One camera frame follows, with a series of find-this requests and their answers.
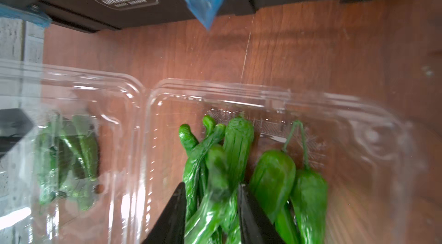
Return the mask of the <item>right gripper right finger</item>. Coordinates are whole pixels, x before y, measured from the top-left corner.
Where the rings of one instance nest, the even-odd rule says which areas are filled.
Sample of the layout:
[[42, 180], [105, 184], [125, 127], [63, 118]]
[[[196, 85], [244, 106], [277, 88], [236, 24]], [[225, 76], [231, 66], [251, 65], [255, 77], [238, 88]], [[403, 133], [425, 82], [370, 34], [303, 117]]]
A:
[[238, 185], [237, 211], [242, 244], [284, 244], [245, 183]]

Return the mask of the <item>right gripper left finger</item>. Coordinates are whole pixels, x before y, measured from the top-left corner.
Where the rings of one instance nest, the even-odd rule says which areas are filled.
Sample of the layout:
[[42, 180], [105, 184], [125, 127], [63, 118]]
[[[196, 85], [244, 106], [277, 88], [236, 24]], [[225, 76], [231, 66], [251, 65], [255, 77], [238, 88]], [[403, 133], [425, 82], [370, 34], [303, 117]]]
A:
[[183, 244], [185, 234], [185, 184], [179, 183], [153, 229], [142, 244]]

